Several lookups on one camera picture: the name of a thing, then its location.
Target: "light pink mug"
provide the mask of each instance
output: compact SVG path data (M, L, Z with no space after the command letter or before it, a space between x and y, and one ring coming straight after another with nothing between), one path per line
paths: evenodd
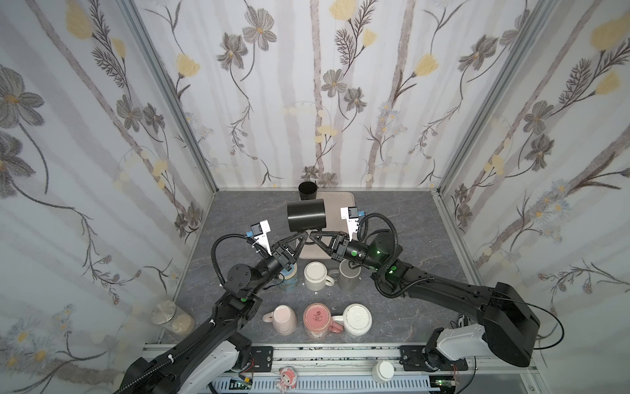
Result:
M330 331L336 333L343 331L343 326L333 321L330 309L321 303L310 304L306 307L303 319L306 335L311 339L321 339Z
M297 316L287 305L278 305L273 312L263 316L263 322L271 323L280 335L290 335L297 328Z

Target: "wall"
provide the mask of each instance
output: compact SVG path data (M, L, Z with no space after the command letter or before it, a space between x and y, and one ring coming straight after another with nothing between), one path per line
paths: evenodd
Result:
M439 184L536 2L135 3L219 187L396 188Z
M114 2L5 1L0 59L2 391L111 393L210 195Z
M561 1L443 194L486 283L566 326L535 351L555 394L627 392L629 11Z

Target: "mug handle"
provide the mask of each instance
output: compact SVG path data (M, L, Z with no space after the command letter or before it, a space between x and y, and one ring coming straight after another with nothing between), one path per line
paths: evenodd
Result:
M339 323L339 325L343 325L343 315L333 316L333 321Z
M272 311L263 316L263 322L271 323L272 321L273 321L273 312Z
M330 330L332 332L340 333L343 332L343 326L333 320L330 322Z

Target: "light pink mug handle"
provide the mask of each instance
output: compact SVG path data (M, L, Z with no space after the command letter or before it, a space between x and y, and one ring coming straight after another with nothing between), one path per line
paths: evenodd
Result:
M343 326L337 322L330 322L330 330L332 332L340 333L343 332Z
M263 322L271 323L273 321L273 312L269 312L263 316Z

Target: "beige tray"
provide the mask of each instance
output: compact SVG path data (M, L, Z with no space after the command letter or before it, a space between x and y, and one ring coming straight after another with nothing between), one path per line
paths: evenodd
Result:
M318 190L317 198L324 200L326 208L326 228L323 231L344 231L348 232L346 221L341 218L340 209L355 206L354 195L350 192L321 192ZM317 245L304 245L301 258L330 258Z

